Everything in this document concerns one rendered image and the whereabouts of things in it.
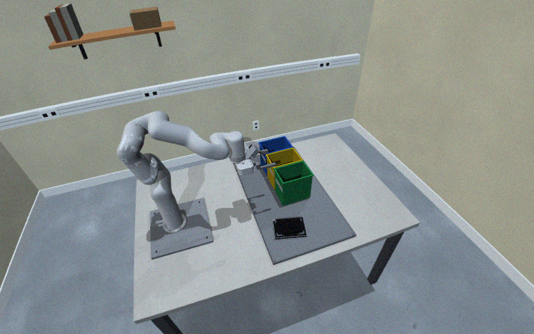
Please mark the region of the blue bin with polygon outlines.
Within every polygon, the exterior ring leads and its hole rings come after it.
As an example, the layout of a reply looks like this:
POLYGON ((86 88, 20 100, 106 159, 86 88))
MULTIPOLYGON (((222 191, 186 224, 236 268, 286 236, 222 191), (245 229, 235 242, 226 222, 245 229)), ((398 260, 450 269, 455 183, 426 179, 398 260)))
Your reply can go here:
MULTIPOLYGON (((259 142, 259 149, 260 150, 268 149, 267 154, 278 152, 281 150, 286 150, 289 148, 293 148, 293 146, 289 142, 289 140, 286 138, 286 136, 259 142)), ((261 166, 267 165, 266 154, 260 154, 260 160, 261 160, 261 166)))

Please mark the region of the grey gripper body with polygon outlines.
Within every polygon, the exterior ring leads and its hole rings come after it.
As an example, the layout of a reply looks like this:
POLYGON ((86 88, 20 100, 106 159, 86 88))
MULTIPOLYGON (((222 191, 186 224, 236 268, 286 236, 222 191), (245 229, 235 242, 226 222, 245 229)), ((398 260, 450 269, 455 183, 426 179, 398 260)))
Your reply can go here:
POLYGON ((232 163, 235 164, 239 175, 247 175, 254 172, 254 165, 251 158, 244 159, 242 162, 238 163, 232 161, 232 163))

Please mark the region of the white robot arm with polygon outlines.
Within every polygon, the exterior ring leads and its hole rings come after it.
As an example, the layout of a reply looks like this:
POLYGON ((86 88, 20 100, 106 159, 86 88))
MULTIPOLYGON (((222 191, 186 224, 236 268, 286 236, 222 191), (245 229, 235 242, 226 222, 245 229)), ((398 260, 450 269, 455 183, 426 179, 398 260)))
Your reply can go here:
POLYGON ((156 224, 170 233, 182 230, 186 225, 186 217, 181 214, 172 193, 169 170, 154 154, 140 152, 145 134, 158 141, 185 146, 208 159, 222 160, 229 155, 231 161, 238 163, 250 157, 255 158, 260 152, 257 146, 251 144, 245 153, 243 134, 238 131, 214 133, 209 138, 210 143, 206 142, 191 127, 170 122, 168 115, 162 111, 151 112, 128 122, 117 149, 118 159, 143 184, 150 185, 150 195, 162 216, 162 220, 156 221, 156 224))

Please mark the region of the green returns bin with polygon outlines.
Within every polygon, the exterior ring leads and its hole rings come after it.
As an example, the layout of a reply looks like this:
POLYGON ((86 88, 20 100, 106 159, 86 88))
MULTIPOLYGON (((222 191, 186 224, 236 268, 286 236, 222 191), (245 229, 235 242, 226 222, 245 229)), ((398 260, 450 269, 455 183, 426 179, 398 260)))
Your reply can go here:
POLYGON ((282 205, 310 198, 314 174, 304 161, 274 168, 275 192, 282 205))

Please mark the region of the yellow recycle bin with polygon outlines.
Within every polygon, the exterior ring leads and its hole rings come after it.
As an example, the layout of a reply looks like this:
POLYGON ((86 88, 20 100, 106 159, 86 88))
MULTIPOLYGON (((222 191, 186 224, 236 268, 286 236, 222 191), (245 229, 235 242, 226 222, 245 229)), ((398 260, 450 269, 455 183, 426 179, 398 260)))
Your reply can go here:
POLYGON ((286 150, 281 150, 278 152, 266 154, 266 157, 267 157, 267 164, 276 163, 276 166, 267 168, 268 179, 270 183, 272 184, 274 190, 275 190, 274 168, 278 168, 280 166, 285 166, 285 165, 293 164, 299 161, 303 161, 300 155, 296 152, 294 148, 289 148, 286 150))

